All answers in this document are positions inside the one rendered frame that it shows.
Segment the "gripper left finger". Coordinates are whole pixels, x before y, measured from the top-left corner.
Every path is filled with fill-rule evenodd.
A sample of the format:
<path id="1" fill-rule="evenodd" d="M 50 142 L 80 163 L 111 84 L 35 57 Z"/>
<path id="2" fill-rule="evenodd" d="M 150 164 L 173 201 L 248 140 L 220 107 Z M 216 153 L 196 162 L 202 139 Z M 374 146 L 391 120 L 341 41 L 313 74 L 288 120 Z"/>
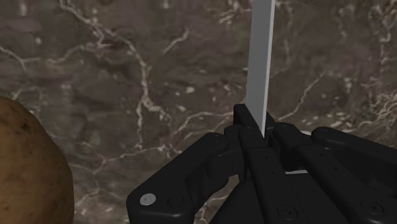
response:
<path id="1" fill-rule="evenodd" d="M 209 224 L 295 224 L 295 196 L 273 151 L 278 123 L 266 116 L 261 132 L 245 104 L 233 108 L 233 124 L 189 146 L 126 200 L 130 224 L 193 224 L 195 214 L 239 177 Z"/>

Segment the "grey knife blade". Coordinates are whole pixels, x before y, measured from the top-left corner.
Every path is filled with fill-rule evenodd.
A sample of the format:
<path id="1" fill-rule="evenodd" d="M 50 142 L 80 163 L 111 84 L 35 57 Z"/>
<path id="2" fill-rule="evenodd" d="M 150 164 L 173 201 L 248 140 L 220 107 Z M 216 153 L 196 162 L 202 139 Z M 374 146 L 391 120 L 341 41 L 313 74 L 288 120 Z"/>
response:
<path id="1" fill-rule="evenodd" d="M 275 0 L 252 0 L 245 104 L 265 133 Z"/>

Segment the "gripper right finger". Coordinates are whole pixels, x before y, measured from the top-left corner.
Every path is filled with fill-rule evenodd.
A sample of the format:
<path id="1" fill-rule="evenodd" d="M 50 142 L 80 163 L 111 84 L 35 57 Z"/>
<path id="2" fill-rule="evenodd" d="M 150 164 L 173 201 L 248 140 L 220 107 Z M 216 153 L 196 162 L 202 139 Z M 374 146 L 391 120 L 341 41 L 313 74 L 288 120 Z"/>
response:
<path id="1" fill-rule="evenodd" d="M 397 150 L 329 127 L 311 135 L 266 116 L 287 171 L 305 168 L 348 224 L 397 224 Z"/>

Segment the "brown potato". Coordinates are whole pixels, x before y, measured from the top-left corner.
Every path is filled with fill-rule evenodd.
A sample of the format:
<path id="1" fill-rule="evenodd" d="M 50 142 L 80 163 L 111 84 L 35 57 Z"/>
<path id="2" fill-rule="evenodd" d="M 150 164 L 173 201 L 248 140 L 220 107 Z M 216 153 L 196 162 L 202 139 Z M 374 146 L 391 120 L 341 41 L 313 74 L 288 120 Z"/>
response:
<path id="1" fill-rule="evenodd" d="M 73 224 L 73 175 L 38 119 L 0 96 L 0 224 Z"/>

